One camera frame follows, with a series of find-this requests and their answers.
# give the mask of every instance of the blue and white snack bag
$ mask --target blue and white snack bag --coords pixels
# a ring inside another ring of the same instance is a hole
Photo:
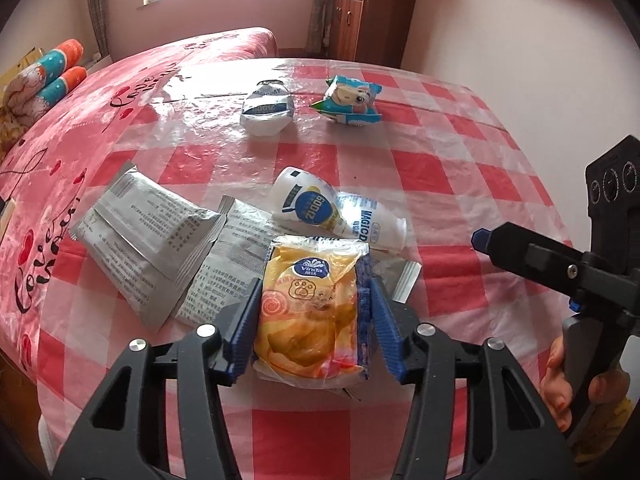
[[[293,121],[295,109],[293,96],[282,81],[260,81],[244,99],[240,125],[252,136],[274,136]]]
[[[324,99],[311,105],[322,116],[352,126],[365,126],[382,120],[374,107],[382,86],[343,75],[335,76],[327,84],[329,88]]]
[[[336,191],[321,178],[298,168],[282,170],[269,194],[275,219],[298,220],[337,237],[398,252],[406,243],[406,219],[377,200]]]

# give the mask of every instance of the blue gripper pad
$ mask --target blue gripper pad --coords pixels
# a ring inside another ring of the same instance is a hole
[[[487,254],[490,237],[491,231],[489,229],[478,229],[471,237],[471,245],[479,253]]]
[[[231,383],[235,383],[238,377],[244,374],[254,352],[254,340],[262,302],[262,280],[252,280],[247,293],[248,295],[240,303],[225,307],[235,310],[231,323],[223,332],[223,358],[226,361],[226,374]]]
[[[399,383],[404,381],[406,375],[406,367],[402,360],[402,346],[404,345],[404,336],[401,334],[396,319],[391,312],[391,300],[382,280],[374,278],[371,280],[371,313],[373,318],[373,327],[376,330],[376,336],[382,355],[385,358],[386,369],[389,371]]]

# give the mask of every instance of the snack package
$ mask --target snack package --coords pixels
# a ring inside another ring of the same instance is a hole
[[[366,379],[371,276],[363,242],[277,237],[264,271],[258,374],[311,389]]]
[[[298,168],[282,170],[269,200],[277,219],[317,225],[376,249],[398,252],[406,243],[406,219],[398,218],[377,200],[336,191],[321,178]]]
[[[313,103],[312,108],[333,121],[352,126],[379,123],[382,116],[373,106],[382,86],[337,75],[327,81],[329,88],[324,99]]]
[[[174,317],[194,326],[214,323],[224,308],[240,300],[253,278],[264,275],[271,242],[278,236],[322,236],[323,229],[294,221],[278,221],[273,215],[231,196],[223,196],[218,211],[226,224],[196,273],[185,300]],[[373,273],[381,276],[389,296],[399,303],[409,297],[421,264],[370,250]]]
[[[226,217],[196,206],[125,163],[71,229],[143,324],[159,330]]]
[[[293,121],[295,109],[293,96],[282,81],[260,81],[244,99],[240,124],[249,135],[274,136]]]

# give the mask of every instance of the yogurt bottle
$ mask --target yogurt bottle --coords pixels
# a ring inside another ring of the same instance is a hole
[[[404,248],[406,219],[398,218],[376,200],[336,191],[304,170],[282,170],[269,199],[275,219],[317,225],[338,237],[367,242],[375,249]]]

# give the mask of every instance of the bed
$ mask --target bed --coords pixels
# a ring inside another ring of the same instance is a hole
[[[176,41],[87,78],[38,121],[0,164],[0,196],[17,209],[0,245],[0,349],[35,381],[40,307],[85,183],[158,85],[179,69],[277,57],[272,32],[232,30]]]

